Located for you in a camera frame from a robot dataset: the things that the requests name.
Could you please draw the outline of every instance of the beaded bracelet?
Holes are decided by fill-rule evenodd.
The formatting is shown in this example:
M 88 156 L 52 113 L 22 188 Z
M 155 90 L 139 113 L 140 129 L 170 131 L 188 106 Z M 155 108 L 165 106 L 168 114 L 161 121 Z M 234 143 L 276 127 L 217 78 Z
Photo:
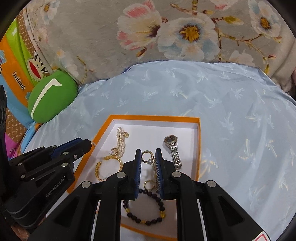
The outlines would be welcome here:
M 141 219 L 137 218 L 137 216 L 133 215 L 130 212 L 129 207 L 128 207 L 128 200 L 124 200 L 123 207 L 125 208 L 125 210 L 128 214 L 128 217 L 131 218 L 136 223 L 146 224 L 147 226 L 150 226 L 151 224 L 156 224 L 157 222 L 159 222 L 159 223 L 162 222 L 163 218 L 165 218 L 165 207 L 163 206 L 163 202 L 161 201 L 161 199 L 159 197 L 157 197 L 156 193 L 152 193 L 152 192 L 148 191 L 147 189 L 144 189 L 144 190 L 139 189 L 139 193 L 147 194 L 147 196 L 155 199 L 155 201 L 158 203 L 158 206 L 159 206 L 160 217 L 158 217 L 157 219 L 153 219 L 151 221 L 141 220 Z

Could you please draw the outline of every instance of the screw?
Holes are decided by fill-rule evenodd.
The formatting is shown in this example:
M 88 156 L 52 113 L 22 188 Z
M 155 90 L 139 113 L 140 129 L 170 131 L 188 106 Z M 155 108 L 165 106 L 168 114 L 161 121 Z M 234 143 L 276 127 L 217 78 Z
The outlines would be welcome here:
M 214 188 L 214 187 L 216 186 L 216 182 L 213 181 L 213 180 L 209 180 L 209 181 L 207 182 L 207 185 L 208 185 L 209 187 L 211 187 L 211 188 Z
M 90 187 L 90 185 L 91 185 L 91 183 L 90 183 L 89 181 L 85 181 L 85 182 L 83 182 L 83 183 L 81 184 L 81 186 L 82 186 L 83 188 L 88 188 L 88 187 Z
M 181 172 L 177 172 L 177 171 L 172 172 L 172 176 L 173 177 L 180 177 L 181 176 Z
M 124 178 L 126 176 L 126 174 L 124 172 L 119 172 L 119 173 L 116 174 L 116 176 L 118 178 Z

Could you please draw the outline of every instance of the green pillow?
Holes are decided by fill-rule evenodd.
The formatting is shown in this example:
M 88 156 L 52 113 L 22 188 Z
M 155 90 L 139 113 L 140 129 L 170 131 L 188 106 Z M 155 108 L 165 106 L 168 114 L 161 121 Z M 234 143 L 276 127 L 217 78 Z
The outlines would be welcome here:
M 29 96 L 30 116 L 37 123 L 50 121 L 74 101 L 77 90 L 75 81 L 63 71 L 43 78 Z

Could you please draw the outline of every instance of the pearl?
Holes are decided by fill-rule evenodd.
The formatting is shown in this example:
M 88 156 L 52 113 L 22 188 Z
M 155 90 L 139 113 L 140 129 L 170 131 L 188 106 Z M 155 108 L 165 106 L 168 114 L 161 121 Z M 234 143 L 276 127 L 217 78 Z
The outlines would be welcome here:
M 153 164 L 153 160 L 152 160 L 152 159 L 149 159 L 149 160 L 147 161 L 147 163 L 148 163 L 149 165 L 152 165 L 152 164 Z

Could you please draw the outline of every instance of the silver watch band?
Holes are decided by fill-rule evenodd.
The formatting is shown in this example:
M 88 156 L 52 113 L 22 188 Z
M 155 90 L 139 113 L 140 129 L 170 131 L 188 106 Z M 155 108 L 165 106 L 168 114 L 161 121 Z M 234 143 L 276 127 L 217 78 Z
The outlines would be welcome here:
M 169 145 L 169 147 L 170 147 L 170 151 L 172 153 L 172 158 L 173 158 L 173 162 L 175 164 L 175 168 L 176 168 L 176 170 L 179 170 L 182 168 L 182 163 L 181 163 L 179 153 L 178 153 L 178 145 L 175 142 L 175 143 L 171 143 Z

